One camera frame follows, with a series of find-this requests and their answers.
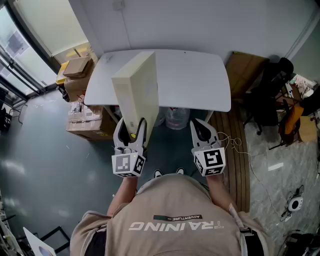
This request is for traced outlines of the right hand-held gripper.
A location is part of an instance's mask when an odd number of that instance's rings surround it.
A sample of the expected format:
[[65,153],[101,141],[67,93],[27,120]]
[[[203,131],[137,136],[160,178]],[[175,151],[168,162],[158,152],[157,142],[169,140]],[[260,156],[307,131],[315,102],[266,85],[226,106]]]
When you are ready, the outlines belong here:
[[216,129],[201,119],[190,121],[193,162],[202,177],[223,173],[226,167],[225,148],[221,146]]

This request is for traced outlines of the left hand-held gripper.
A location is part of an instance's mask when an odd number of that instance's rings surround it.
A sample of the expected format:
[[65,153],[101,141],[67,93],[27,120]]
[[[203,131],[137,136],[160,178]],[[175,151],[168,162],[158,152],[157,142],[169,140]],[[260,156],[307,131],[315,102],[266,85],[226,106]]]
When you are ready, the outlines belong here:
[[111,160],[114,175],[123,178],[141,176],[146,162],[146,158],[143,156],[146,134],[147,121],[145,118],[141,118],[135,134],[135,139],[130,143],[131,148],[126,147],[131,139],[124,118],[122,117],[119,120],[113,133],[115,148]]

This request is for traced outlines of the cream rectangular box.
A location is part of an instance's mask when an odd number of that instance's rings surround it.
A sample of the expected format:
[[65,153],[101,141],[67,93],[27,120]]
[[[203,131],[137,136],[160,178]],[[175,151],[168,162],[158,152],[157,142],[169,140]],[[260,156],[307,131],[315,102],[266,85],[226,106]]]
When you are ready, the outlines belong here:
[[146,147],[159,113],[156,53],[140,52],[111,80],[128,133],[136,135],[141,118],[146,120]]

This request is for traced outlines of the person's right forearm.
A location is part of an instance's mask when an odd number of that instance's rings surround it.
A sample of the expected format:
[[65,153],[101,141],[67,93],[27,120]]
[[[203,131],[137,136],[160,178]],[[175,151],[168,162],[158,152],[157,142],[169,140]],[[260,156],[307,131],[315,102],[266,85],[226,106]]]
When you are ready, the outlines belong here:
[[218,207],[229,212],[230,205],[238,211],[237,205],[229,194],[228,190],[224,185],[224,175],[210,175],[206,177],[207,185],[209,188],[209,195],[211,201]]

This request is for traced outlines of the person's left forearm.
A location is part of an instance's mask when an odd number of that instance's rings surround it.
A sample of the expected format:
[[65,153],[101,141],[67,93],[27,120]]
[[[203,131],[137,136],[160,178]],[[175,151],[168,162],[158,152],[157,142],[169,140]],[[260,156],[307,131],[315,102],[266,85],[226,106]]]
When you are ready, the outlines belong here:
[[112,217],[121,204],[130,203],[136,195],[138,177],[125,177],[112,199],[107,216]]

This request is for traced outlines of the wooden slatted board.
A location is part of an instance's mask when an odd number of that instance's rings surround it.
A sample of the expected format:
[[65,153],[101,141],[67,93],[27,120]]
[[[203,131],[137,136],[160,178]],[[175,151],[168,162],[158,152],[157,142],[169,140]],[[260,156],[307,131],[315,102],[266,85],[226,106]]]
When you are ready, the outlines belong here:
[[251,178],[244,126],[240,111],[232,106],[229,112],[215,111],[209,124],[218,132],[225,147],[224,183],[240,211],[248,213],[251,204]]

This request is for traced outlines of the white table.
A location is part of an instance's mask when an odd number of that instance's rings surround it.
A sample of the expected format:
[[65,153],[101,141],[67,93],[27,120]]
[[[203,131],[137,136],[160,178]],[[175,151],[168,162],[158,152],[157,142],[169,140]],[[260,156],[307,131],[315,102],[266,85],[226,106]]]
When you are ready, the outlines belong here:
[[[161,107],[230,111],[230,84],[220,56],[173,49],[156,49],[154,52]],[[139,50],[105,53],[90,77],[84,97],[85,104],[117,105],[111,77],[138,53]]]

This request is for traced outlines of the brown cardboard sheet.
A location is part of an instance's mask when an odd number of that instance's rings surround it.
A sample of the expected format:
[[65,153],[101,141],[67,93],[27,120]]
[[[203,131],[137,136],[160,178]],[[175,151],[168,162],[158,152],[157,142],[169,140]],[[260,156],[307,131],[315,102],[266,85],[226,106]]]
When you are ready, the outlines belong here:
[[225,65],[231,98],[243,98],[269,62],[266,57],[233,51]]

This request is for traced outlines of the person's beige shirt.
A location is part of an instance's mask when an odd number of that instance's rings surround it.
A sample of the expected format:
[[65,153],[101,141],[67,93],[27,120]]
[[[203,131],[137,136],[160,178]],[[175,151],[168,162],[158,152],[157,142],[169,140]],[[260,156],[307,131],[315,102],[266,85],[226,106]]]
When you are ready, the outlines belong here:
[[274,256],[275,246],[249,214],[215,205],[209,187],[163,174],[113,216],[88,211],[75,227],[70,256]]

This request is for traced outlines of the black office chair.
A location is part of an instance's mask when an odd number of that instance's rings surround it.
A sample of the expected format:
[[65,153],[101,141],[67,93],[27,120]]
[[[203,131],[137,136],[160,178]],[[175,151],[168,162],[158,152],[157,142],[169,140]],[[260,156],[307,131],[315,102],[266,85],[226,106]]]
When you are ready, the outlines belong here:
[[258,86],[245,97],[244,108],[249,117],[244,123],[253,119],[258,126],[257,135],[261,135],[262,127],[278,124],[276,96],[290,80],[293,71],[294,65],[285,57],[278,62],[268,63]]

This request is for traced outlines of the orange chair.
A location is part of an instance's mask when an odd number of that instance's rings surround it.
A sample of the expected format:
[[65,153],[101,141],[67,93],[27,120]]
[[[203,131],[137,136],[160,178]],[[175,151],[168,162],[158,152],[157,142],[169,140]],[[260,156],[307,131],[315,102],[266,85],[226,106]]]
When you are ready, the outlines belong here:
[[281,141],[280,146],[291,145],[295,140],[295,135],[300,129],[300,118],[304,112],[301,106],[293,106],[286,110],[286,115],[279,124],[278,133]]

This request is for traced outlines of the small cardboard box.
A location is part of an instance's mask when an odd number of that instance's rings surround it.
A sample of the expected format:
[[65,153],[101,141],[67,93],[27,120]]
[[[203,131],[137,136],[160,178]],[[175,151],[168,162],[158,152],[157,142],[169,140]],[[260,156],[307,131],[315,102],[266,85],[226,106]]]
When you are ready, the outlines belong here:
[[89,72],[92,64],[93,60],[88,57],[71,59],[68,62],[63,75],[67,78],[83,78]]

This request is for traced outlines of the yellow plastic bin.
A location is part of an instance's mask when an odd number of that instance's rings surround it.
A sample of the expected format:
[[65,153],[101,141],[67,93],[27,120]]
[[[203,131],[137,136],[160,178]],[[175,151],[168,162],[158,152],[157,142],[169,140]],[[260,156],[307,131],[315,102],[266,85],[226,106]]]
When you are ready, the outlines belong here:
[[67,68],[68,63],[69,63],[69,61],[66,61],[66,62],[62,63],[60,66],[60,70],[56,76],[56,84],[58,86],[63,85],[66,81],[67,77],[64,76],[64,71]]

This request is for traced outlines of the white round device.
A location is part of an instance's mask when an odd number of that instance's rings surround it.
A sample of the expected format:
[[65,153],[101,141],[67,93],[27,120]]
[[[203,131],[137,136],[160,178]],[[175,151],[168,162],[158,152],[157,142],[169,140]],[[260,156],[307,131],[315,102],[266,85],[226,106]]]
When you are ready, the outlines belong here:
[[303,197],[302,196],[295,196],[291,198],[288,202],[287,209],[289,212],[297,212],[302,208],[303,204]]

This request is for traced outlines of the white board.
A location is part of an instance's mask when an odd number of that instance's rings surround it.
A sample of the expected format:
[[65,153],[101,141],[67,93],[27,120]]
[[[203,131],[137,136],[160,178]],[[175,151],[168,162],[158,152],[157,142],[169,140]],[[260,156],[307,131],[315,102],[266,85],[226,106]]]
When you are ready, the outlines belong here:
[[57,256],[55,250],[23,227],[27,241],[35,256]]

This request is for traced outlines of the dark window frame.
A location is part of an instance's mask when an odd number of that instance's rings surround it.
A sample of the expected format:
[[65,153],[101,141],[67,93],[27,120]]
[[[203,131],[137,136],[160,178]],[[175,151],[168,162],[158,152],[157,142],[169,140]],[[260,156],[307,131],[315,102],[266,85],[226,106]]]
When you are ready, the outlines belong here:
[[27,22],[18,0],[0,0],[0,87],[22,101],[56,86],[59,62]]

